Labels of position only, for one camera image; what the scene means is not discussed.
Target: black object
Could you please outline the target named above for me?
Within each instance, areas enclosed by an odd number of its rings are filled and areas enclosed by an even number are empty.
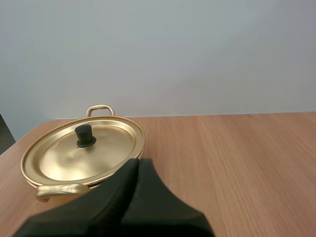
[[[82,197],[35,215],[15,237],[213,237],[205,216],[173,195],[151,159],[130,159]]]
[[[92,128],[89,124],[76,127],[75,133],[78,137],[77,146],[82,148],[92,146],[97,140],[94,136],[92,136]]]

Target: table surface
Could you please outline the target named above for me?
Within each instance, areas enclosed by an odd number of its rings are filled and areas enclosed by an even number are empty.
[[[0,233],[53,208],[23,178],[26,149],[72,119],[34,128],[0,156]],[[316,113],[132,118],[170,190],[217,237],[316,236]]]

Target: black lid knob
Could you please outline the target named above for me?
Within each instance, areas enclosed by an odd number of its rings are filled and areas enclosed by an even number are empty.
[[[80,125],[75,128],[78,137],[77,146],[89,147],[96,142],[96,138],[92,136],[92,128],[89,124]]]

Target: metal handle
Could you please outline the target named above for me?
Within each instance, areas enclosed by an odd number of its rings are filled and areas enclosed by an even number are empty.
[[[90,188],[83,184],[57,184],[38,186],[36,198],[42,202],[48,202],[53,196],[83,195]]]
[[[87,110],[86,116],[87,116],[87,117],[91,117],[92,111],[94,111],[94,110],[102,110],[102,109],[107,109],[107,110],[109,110],[111,116],[115,116],[113,109],[112,109],[110,106],[108,106],[108,105],[95,105],[95,106],[92,106],[92,107],[90,107],[90,108]]]

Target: aluminum pot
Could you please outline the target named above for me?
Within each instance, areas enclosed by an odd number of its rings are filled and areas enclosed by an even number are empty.
[[[107,109],[110,116],[91,116]],[[145,134],[135,122],[115,116],[108,105],[95,105],[86,118],[62,125],[34,142],[24,153],[21,171],[36,188],[37,199],[72,200],[109,178],[130,158],[140,158]]]

